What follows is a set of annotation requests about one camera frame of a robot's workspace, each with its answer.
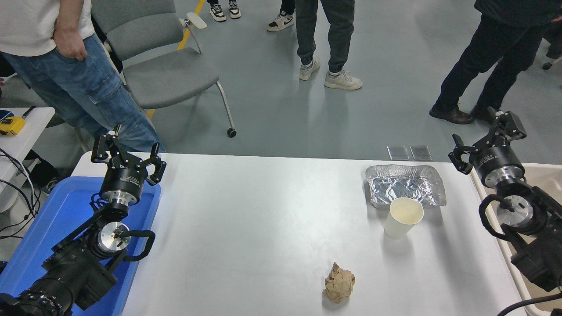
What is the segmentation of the person's hand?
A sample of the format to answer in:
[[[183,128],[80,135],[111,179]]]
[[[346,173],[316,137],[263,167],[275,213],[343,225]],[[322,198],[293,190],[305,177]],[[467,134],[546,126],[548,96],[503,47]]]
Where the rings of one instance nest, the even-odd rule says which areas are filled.
[[[83,61],[88,57],[86,46],[77,27],[56,27],[53,40],[55,46],[64,57]]]

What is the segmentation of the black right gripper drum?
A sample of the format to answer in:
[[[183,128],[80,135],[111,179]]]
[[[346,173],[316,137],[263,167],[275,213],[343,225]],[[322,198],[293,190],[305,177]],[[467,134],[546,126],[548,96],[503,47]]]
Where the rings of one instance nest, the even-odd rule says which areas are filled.
[[[525,168],[508,144],[479,149],[473,166],[485,187],[495,187],[503,180],[522,179]]]

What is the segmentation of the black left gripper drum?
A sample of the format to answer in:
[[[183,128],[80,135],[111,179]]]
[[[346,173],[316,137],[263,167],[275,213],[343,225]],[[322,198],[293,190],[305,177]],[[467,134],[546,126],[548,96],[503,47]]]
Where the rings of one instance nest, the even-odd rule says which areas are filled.
[[[115,199],[117,196],[139,199],[147,176],[146,168],[136,167],[136,164],[131,168],[109,164],[100,189],[100,196],[103,199]]]

